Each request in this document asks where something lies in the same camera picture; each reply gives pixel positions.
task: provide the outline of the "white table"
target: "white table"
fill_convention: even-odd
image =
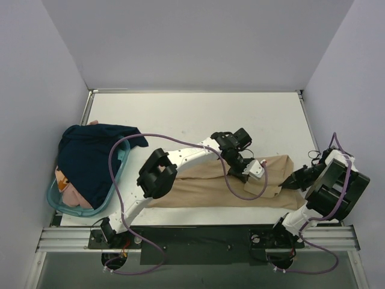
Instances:
[[[243,127],[251,135],[256,157],[288,154],[294,169],[310,164],[315,149],[296,93],[96,93],[88,121],[137,126],[143,133],[164,134],[198,143],[216,131]],[[148,148],[131,151],[119,187],[123,198],[136,187],[138,171],[151,152],[180,145],[147,138]],[[89,226],[119,210],[116,196],[92,218],[63,215],[62,226]],[[278,208],[148,208],[133,225],[240,225],[275,223],[290,212]]]

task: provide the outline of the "screw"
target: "screw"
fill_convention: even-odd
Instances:
[[[134,243],[135,243],[135,244],[140,244],[140,243],[142,243],[142,239],[139,238],[139,237],[137,237],[137,236],[135,236],[135,238],[134,238]]]
[[[251,236],[251,241],[252,241],[253,243],[259,243],[260,238],[259,238],[258,235],[252,235],[252,236]]]

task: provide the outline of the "blue plastic basket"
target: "blue plastic basket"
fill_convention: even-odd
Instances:
[[[127,163],[128,155],[130,153],[130,143],[127,140],[125,140],[122,144],[120,144],[117,150],[118,150],[118,159],[120,159],[122,163],[120,164],[118,172],[115,176],[116,181],[120,179],[123,169],[125,168],[125,165]],[[115,187],[113,184],[110,190],[108,191],[107,197],[104,200],[103,204],[97,209],[83,209],[80,206],[69,207],[63,203],[62,194],[59,192],[56,178],[54,178],[54,180],[52,181],[52,184],[49,186],[47,191],[47,201],[52,208],[55,208],[56,210],[64,214],[68,214],[76,217],[92,217],[92,216],[95,216],[96,214],[99,214],[101,211],[105,210],[105,208],[108,206],[109,202],[111,201],[111,198],[114,192],[115,192]]]

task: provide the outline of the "dark blue cloth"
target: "dark blue cloth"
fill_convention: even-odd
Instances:
[[[108,155],[121,138],[139,134],[139,129],[122,125],[73,125],[59,143],[58,167],[77,191],[96,209],[107,197],[112,186],[108,170]],[[144,137],[129,140],[131,148],[149,146]],[[114,176],[120,167],[117,149],[112,155]]]

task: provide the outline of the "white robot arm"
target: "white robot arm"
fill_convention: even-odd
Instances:
[[[301,189],[306,194],[306,204],[289,213],[273,227],[273,234],[281,243],[296,241],[306,229],[323,220],[343,220],[352,210],[368,186],[370,179],[354,165],[354,157],[335,148],[323,152],[318,164],[294,172],[283,188]]]
[[[201,148],[185,148],[171,152],[155,150],[139,171],[138,187],[124,200],[124,215],[118,210],[108,217],[111,228],[108,231],[115,234],[127,231],[121,218],[124,218],[126,224],[130,226],[134,218],[148,206],[152,199],[162,197],[171,190],[177,173],[207,161],[217,160],[216,153],[229,164],[229,174],[243,182],[246,182],[249,177],[259,179],[263,176],[260,162],[253,158],[243,158],[239,153],[250,144],[250,136],[241,128],[234,134],[216,132],[197,144]]]

